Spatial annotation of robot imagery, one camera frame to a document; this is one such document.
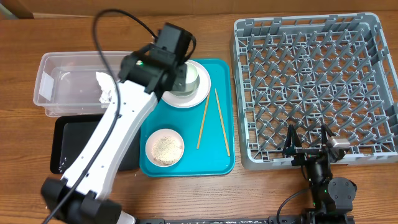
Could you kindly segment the pink bowl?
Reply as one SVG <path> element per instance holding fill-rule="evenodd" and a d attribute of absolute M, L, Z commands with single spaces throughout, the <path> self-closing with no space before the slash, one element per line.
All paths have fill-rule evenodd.
<path fill-rule="evenodd" d="M 152 133 L 145 146 L 148 160 L 157 167 L 170 167 L 183 156 L 185 144 L 173 129 L 159 129 Z"/>

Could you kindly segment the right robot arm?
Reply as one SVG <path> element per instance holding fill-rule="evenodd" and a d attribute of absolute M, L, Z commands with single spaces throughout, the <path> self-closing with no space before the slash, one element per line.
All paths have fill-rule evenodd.
<path fill-rule="evenodd" d="M 331 165 L 344 158 L 350 143 L 338 137 L 331 129 L 321 125 L 320 148 L 304 148 L 293 125 L 288 126 L 287 138 L 282 153 L 292 156 L 291 164 L 299 166 L 308 180 L 308 188 L 298 191 L 284 200 L 276 214 L 277 223 L 284 219 L 280 213 L 287 202 L 310 191 L 313 208 L 306 208 L 302 214 L 289 218 L 287 223 L 354 223 L 347 216 L 353 209 L 357 185 L 344 177 L 334 177 Z"/>

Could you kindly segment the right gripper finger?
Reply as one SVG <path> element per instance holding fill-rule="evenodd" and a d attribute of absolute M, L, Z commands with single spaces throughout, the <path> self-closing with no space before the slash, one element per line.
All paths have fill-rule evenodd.
<path fill-rule="evenodd" d="M 287 137 L 285 140 L 284 144 L 284 149 L 290 149 L 294 147 L 302 147 L 301 140 L 293 126 L 293 124 L 290 124 L 288 126 L 288 131 L 287 131 Z"/>
<path fill-rule="evenodd" d="M 322 124 L 321 125 L 321 142 L 322 145 L 325 146 L 334 146 L 334 140 L 335 140 L 336 134 L 326 125 Z"/>

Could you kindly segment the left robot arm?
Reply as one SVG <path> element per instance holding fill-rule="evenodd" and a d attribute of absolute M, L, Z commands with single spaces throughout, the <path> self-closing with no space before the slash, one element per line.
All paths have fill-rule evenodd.
<path fill-rule="evenodd" d="M 50 210 L 44 220 L 65 223 L 136 223 L 109 199 L 116 173 L 132 140 L 166 91 L 185 91 L 187 30 L 166 23 L 153 44 L 121 62 L 115 92 L 86 146 L 61 179 L 45 180 L 41 194 Z"/>

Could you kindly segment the white napkin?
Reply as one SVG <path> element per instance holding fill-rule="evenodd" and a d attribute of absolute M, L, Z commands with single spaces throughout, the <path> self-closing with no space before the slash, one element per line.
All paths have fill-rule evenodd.
<path fill-rule="evenodd" d="M 101 104 L 109 104 L 114 95 L 115 87 L 113 78 L 104 72 L 96 72 L 96 79 L 101 88 L 101 96 L 99 102 Z"/>

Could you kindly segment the wooden chopstick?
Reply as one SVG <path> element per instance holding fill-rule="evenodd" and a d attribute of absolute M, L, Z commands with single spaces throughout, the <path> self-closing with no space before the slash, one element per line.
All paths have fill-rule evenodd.
<path fill-rule="evenodd" d="M 209 99 L 210 99 L 210 93 L 206 97 L 205 109 L 203 111 L 203 117 L 202 117 L 202 121 L 201 121 L 200 133 L 199 133 L 199 136 L 198 136 L 197 149 L 200 148 L 201 137 L 202 137 L 203 128 L 204 128 L 204 125 L 205 125 L 205 119 L 206 119 L 206 113 L 207 113 L 207 109 L 208 109 Z"/>
<path fill-rule="evenodd" d="M 224 137 L 224 143 L 225 143 L 225 146 L 226 146 L 226 152 L 227 152 L 228 157 L 230 157 L 231 154 L 230 154 L 229 145 L 228 145 L 228 138 L 227 138 L 226 130 L 225 130 L 225 127 L 224 127 L 224 121 L 223 121 L 223 115 L 222 115 L 220 100 L 219 100 L 218 92 L 217 92 L 216 88 L 215 88 L 215 96 L 216 96 L 216 103 L 217 103 L 217 107 L 218 107 L 218 114 L 220 116 L 220 122 L 221 122 L 221 128 L 222 128 L 222 132 L 223 132 L 223 137 Z"/>

